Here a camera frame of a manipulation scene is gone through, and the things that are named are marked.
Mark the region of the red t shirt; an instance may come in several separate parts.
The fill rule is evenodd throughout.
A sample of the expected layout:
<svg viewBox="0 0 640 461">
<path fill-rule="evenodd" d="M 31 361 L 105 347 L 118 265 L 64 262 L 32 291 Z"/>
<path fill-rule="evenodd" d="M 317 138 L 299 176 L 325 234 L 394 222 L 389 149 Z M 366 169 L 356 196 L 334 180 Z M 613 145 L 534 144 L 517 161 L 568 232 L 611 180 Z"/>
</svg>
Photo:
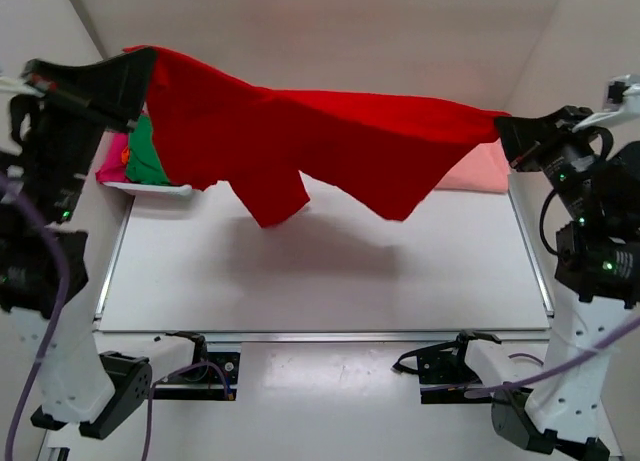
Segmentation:
<svg viewBox="0 0 640 461">
<path fill-rule="evenodd" d="M 499 137 L 495 112 L 448 100 L 270 89 L 167 48 L 155 54 L 146 106 L 168 180 L 198 190 L 227 182 L 263 228 L 308 203 L 304 176 L 404 221 L 464 156 Z"/>
</svg>

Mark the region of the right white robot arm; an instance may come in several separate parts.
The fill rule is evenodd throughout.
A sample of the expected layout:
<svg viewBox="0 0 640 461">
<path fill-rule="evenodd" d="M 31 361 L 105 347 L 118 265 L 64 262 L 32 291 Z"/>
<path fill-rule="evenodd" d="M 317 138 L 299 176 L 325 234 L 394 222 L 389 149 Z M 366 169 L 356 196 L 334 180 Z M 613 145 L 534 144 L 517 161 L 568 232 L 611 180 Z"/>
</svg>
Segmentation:
<svg viewBox="0 0 640 461">
<path fill-rule="evenodd" d="M 546 247 L 556 268 L 543 370 L 489 395 L 494 429 L 511 443 L 605 460 L 598 409 L 610 348 L 639 302 L 639 145 L 615 149 L 608 129 L 587 124 L 589 114 L 566 106 L 494 122 L 510 167 L 544 174 L 570 220 Z"/>
</svg>

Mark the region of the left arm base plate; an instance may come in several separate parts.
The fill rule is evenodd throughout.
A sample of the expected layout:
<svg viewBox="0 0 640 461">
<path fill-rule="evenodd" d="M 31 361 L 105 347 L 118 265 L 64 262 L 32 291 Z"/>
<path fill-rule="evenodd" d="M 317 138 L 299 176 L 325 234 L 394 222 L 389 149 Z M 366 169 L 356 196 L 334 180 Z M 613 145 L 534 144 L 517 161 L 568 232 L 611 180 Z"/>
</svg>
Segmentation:
<svg viewBox="0 0 640 461">
<path fill-rule="evenodd" d="M 167 333 L 188 340 L 194 347 L 188 370 L 160 380 L 155 400 L 224 401 L 237 398 L 241 350 L 239 347 L 208 343 L 202 334 L 187 331 Z"/>
</svg>

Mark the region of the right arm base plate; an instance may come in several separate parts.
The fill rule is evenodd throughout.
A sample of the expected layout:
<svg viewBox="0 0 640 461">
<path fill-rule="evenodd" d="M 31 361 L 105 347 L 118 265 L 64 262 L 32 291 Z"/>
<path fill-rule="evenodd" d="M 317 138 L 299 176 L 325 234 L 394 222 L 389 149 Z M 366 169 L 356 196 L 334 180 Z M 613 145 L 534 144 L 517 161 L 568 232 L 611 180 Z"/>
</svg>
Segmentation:
<svg viewBox="0 0 640 461">
<path fill-rule="evenodd" d="M 480 383 L 480 378 L 465 363 L 471 341 L 489 341 L 500 345 L 493 334 L 463 330 L 454 340 L 421 347 L 399 356 L 392 370 L 398 374 L 417 376 L 423 405 L 490 404 L 490 395 L 467 398 L 466 392 Z"/>
</svg>

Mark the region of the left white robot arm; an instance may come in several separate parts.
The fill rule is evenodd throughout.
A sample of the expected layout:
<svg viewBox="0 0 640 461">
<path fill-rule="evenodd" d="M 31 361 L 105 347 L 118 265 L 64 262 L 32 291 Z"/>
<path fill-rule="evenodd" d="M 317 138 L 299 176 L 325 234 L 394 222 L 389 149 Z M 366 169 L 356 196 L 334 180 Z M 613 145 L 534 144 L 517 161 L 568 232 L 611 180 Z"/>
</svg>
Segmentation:
<svg viewBox="0 0 640 461">
<path fill-rule="evenodd" d="M 151 48 L 85 66 L 34 59 L 4 83 L 19 152 L 1 155 L 1 308 L 34 353 L 27 382 L 42 390 L 39 428 L 75 424 L 102 440 L 148 390 L 147 359 L 97 350 L 79 298 L 88 235 L 65 224 L 103 135 L 137 127 L 156 59 Z"/>
</svg>

